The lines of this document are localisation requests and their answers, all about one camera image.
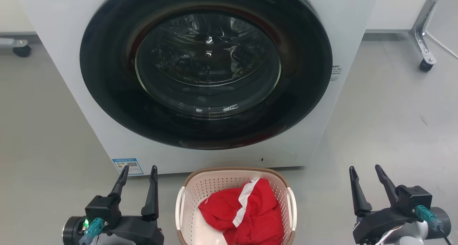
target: white basket handle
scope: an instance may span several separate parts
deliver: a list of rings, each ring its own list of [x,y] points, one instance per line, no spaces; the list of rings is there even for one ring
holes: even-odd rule
[[[294,192],[291,188],[288,187],[288,195],[289,195],[289,202],[290,202],[290,215],[289,218],[293,219],[293,224],[291,226],[291,230],[296,230],[297,225],[297,205],[296,205],[296,197],[294,196]]]
[[[183,186],[180,191],[178,192],[178,196],[176,198],[176,203],[175,203],[175,225],[176,229],[180,230],[181,229],[181,211],[180,208],[183,208],[183,194],[185,191],[185,187]]]

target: brown basket rim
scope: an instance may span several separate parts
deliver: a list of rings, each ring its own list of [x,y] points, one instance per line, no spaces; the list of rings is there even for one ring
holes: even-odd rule
[[[234,170],[241,170],[241,171],[256,171],[256,172],[263,172],[263,173],[271,173],[285,184],[287,188],[289,188],[288,181],[277,171],[268,169],[268,168],[261,168],[261,167],[208,167],[208,168],[203,168],[200,170],[197,170],[193,173],[191,173],[185,180],[185,184],[183,185],[186,187],[189,183],[189,181],[195,177],[196,175],[199,175],[200,173],[207,173],[207,172],[218,172],[218,171],[234,171]],[[186,243],[185,238],[183,237],[183,234],[181,233],[181,230],[177,230],[177,235],[178,235],[178,240],[180,241],[181,245],[188,245]],[[291,231],[289,234],[288,240],[286,240],[285,245],[291,245],[293,244],[294,236],[296,235],[295,231]]]

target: blue and white label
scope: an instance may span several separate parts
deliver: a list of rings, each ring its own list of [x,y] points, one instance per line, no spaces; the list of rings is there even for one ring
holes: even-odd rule
[[[121,173],[122,169],[128,165],[129,166],[129,174],[128,176],[134,175],[143,175],[142,168],[137,162],[136,158],[121,158],[121,159],[113,159],[114,165],[118,168],[119,173]]]

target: white stripe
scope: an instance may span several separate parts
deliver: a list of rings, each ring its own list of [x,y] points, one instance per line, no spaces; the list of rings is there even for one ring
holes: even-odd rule
[[[235,227],[239,227],[240,223],[243,220],[243,216],[245,215],[245,212],[247,211],[248,197],[252,194],[252,191],[257,181],[259,181],[259,178],[253,179],[252,182],[247,183],[243,187],[242,193],[240,193],[239,202],[242,205],[242,208],[239,209],[239,211],[237,211],[237,214],[235,215],[235,218],[232,221]]]

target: black round door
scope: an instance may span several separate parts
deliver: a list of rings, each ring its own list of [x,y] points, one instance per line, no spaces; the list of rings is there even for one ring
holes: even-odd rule
[[[107,0],[80,63],[99,106],[154,141],[254,144],[302,120],[330,80],[326,32],[306,0]]]

